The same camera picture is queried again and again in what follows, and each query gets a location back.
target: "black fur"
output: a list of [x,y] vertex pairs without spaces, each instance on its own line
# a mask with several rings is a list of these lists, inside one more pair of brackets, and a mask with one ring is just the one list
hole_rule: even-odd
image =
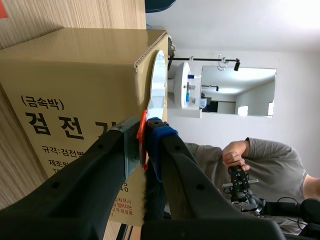
[[144,217],[143,221],[161,220],[164,218],[164,211],[167,202],[165,189],[157,180],[151,160],[148,161],[148,169],[144,172]]

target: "mirror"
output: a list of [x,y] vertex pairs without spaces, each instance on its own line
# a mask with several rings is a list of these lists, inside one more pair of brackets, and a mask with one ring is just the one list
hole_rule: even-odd
[[203,66],[201,98],[206,99],[203,112],[267,116],[274,114],[275,69]]

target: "cardboard box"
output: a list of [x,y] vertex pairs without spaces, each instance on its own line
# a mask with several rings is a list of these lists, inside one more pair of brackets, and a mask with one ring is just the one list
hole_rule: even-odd
[[[147,108],[158,50],[167,63],[165,30],[64,28],[0,51],[1,84],[49,177]],[[140,227],[144,189],[138,166],[109,219]]]

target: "gray t-shirt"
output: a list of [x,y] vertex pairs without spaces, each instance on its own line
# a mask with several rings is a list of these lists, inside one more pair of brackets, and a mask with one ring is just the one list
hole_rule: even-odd
[[[250,190],[259,198],[269,202],[277,202],[282,197],[291,197],[301,203],[305,198],[303,183],[307,175],[298,153],[283,143],[247,138],[250,142],[246,164],[250,179],[258,179],[259,183],[251,184]],[[187,144],[195,160],[212,183],[227,199],[229,194],[223,192],[222,184],[230,183],[229,174],[222,160],[222,150],[209,145]],[[296,222],[284,217],[268,217],[276,221],[282,231],[298,234],[300,229]]]

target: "man's hand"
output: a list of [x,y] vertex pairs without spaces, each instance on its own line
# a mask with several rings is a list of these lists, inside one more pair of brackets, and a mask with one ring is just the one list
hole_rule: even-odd
[[229,152],[225,156],[222,154],[222,159],[227,168],[239,165],[243,171],[250,169],[250,166],[245,163],[242,156],[235,151]]
[[249,141],[233,141],[226,146],[222,151],[222,159],[225,166],[241,166],[243,171],[250,169],[250,166],[245,163],[243,157],[249,154],[250,143]]

